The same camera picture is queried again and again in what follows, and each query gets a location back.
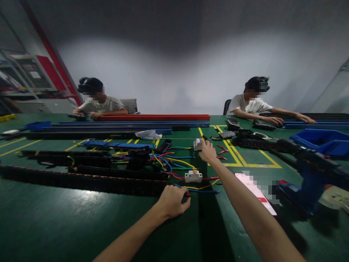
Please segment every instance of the electrical connector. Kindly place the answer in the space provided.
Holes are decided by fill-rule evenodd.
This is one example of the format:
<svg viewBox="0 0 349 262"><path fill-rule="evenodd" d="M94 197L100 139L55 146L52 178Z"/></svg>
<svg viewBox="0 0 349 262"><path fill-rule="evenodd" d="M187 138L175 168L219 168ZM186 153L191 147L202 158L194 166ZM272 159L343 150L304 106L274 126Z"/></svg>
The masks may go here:
<svg viewBox="0 0 349 262"><path fill-rule="evenodd" d="M188 173L185 174L185 182L195 182L195 183L201 183L202 181L202 174L199 173L197 170L189 170Z"/></svg>
<svg viewBox="0 0 349 262"><path fill-rule="evenodd" d="M197 138L194 141L194 150L195 151L202 150L202 138Z"/></svg>

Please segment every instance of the person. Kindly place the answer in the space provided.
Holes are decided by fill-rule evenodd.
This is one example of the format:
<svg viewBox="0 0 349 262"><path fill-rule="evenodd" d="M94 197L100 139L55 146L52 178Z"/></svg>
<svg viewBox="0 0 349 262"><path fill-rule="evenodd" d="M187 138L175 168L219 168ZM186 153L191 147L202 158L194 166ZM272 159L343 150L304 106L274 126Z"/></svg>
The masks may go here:
<svg viewBox="0 0 349 262"><path fill-rule="evenodd" d="M265 76L255 76L248 80L245 84L244 93L234 96L231 100L227 115L235 115L239 118L246 119L259 119L275 126L282 126L284 123L282 118L255 115L256 113L269 111L271 113L292 116L308 124L316 123L308 116L282 108L272 107L263 100L257 99L257 96L269 90L268 80L269 78Z"/></svg>
<svg viewBox="0 0 349 262"><path fill-rule="evenodd" d="M263 261L305 261L260 200L216 158L216 155L212 143L202 143L200 157L217 173L230 203ZM166 220L183 214L190 207L190 198L181 203L187 193L188 189L185 186L166 186L159 201L103 250L94 262L130 261L153 231Z"/></svg>
<svg viewBox="0 0 349 262"><path fill-rule="evenodd" d="M78 91L89 96L89 100L73 110L73 114L85 115L91 112L90 118L96 120L100 116L127 115L123 103L104 93L103 83L97 78L81 78Z"/></svg>

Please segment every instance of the yellow wire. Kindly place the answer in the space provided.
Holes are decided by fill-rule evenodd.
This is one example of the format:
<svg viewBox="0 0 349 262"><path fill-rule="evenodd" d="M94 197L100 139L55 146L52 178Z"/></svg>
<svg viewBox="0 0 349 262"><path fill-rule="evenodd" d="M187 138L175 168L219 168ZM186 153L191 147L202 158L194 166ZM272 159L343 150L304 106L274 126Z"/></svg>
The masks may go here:
<svg viewBox="0 0 349 262"><path fill-rule="evenodd" d="M119 153L116 153L116 154L113 154L112 156L114 156L114 155L121 155L121 154L127 154L128 152L119 152Z"/></svg>
<svg viewBox="0 0 349 262"><path fill-rule="evenodd" d="M154 154L154 150L153 150L152 152L153 152L153 156L154 156L155 159L160 163L160 165L162 166L163 170L166 171L166 169L164 168L164 165L161 163L160 160L158 160L158 158L157 158L156 155Z"/></svg>
<svg viewBox="0 0 349 262"><path fill-rule="evenodd" d="M207 188L207 187L213 186L213 185L214 185L214 184L216 184L218 181L219 181L219 179L217 179L216 181L214 181L212 184L209 184L209 185L204 186L204 187L201 187L201 188L196 188L196 187L187 187L187 188L190 188L190 189L195 189L195 190L201 190L201 189L204 189L204 188Z"/></svg>
<svg viewBox="0 0 349 262"><path fill-rule="evenodd" d="M195 170L197 169L195 166L193 166L193 165L191 165L191 164L189 164L189 163L187 163L185 161L182 161L182 160L179 160L179 159L173 159L173 158L167 158L167 159L172 160L172 161L181 162L181 163L187 164L188 166L192 167Z"/></svg>

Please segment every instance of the blue storage box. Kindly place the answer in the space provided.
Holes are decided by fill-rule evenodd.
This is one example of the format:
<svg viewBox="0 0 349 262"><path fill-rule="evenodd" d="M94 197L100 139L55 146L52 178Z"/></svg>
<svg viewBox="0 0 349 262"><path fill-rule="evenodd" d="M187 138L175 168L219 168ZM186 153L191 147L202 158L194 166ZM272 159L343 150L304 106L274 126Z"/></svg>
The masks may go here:
<svg viewBox="0 0 349 262"><path fill-rule="evenodd" d="M41 130L43 127L50 127L51 126L51 121L46 121L46 122L34 122L25 125L24 127L30 131L34 130Z"/></svg>
<svg viewBox="0 0 349 262"><path fill-rule="evenodd" d="M305 129L290 139L324 155L349 155L349 135L340 131Z"/></svg>

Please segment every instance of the black wire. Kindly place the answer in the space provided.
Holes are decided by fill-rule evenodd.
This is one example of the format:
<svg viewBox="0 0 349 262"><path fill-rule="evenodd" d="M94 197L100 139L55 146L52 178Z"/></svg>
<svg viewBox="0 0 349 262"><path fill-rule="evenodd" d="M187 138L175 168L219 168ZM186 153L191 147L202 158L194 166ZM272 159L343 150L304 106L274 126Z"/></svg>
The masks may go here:
<svg viewBox="0 0 349 262"><path fill-rule="evenodd" d="M113 100L111 100L111 99L109 99L109 98L107 98L107 97L106 97L106 99L108 99L108 100L111 101L112 103L118 104L118 105L120 105L120 106L126 108L124 105L121 105L121 104L119 104L119 103L117 103L117 102L114 102Z"/></svg>

